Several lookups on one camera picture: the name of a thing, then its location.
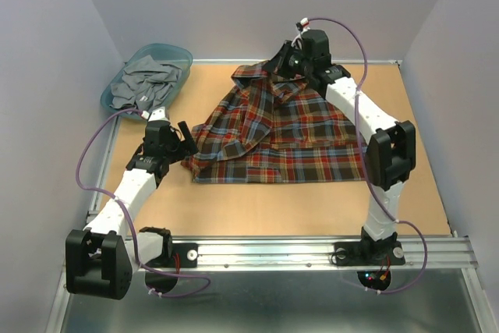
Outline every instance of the wooden table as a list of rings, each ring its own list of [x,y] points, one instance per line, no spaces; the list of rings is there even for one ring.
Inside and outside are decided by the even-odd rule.
[[[170,119],[190,128],[204,122],[233,83],[236,66],[193,66]],[[362,66],[346,66],[358,81]],[[364,91],[388,114],[416,124],[397,66],[370,66]],[[126,163],[140,144],[144,123],[122,120],[106,189],[118,186]],[[421,139],[416,169],[400,198],[399,217],[426,235],[450,229]],[[191,182],[190,171],[172,165],[159,189],[142,208],[136,227],[165,227],[176,236],[319,236],[358,235],[366,220],[369,191],[365,182],[304,184],[219,184]],[[401,225],[400,234],[415,234]]]

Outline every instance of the blue plastic basket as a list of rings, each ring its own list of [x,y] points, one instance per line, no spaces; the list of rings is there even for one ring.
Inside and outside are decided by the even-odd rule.
[[[190,66],[193,64],[193,56],[190,52],[180,47],[171,46],[169,44],[153,43],[148,44],[147,46],[144,46],[139,51],[137,51],[135,55],[125,64],[125,66],[123,66],[122,70],[118,72],[115,78],[112,79],[110,84],[105,88],[104,92],[101,95],[102,107],[104,107],[107,111],[113,113],[118,111],[117,109],[111,107],[113,100],[113,95],[111,93],[111,84],[122,82],[122,76],[125,67],[148,55],[150,55],[153,60],[169,62],[174,66],[178,66],[182,70],[182,75],[180,76],[178,83],[175,85],[173,90],[170,91],[165,101],[162,103],[162,105],[167,109],[172,105],[173,101],[179,94],[180,89],[182,89],[182,86],[189,77]],[[122,117],[143,121],[143,119],[136,113],[125,113],[122,115]]]

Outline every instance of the plaid fabric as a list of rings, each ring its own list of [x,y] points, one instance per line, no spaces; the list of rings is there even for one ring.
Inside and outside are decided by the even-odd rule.
[[[354,125],[299,77],[240,66],[235,86],[193,128],[194,182],[325,182],[363,177]]]

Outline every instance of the gray wall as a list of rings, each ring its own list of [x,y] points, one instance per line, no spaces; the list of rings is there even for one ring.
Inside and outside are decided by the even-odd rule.
[[[438,0],[402,75],[451,225],[499,317],[499,0]]]
[[[124,58],[152,42],[195,58],[267,58],[304,16],[338,17],[371,59],[402,58],[436,0],[93,0]],[[336,58],[360,58],[350,36],[329,30]]]
[[[77,158],[122,64],[91,0],[0,0],[0,331],[44,331],[64,240],[90,195]],[[95,182],[104,142],[83,177]]]

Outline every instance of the gray towel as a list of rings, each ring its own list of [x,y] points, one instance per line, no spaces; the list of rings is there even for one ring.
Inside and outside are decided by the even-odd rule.
[[[150,111],[160,107],[168,93],[178,83],[182,70],[170,64],[160,64],[150,55],[127,66],[122,82],[113,83],[112,107],[137,107]]]

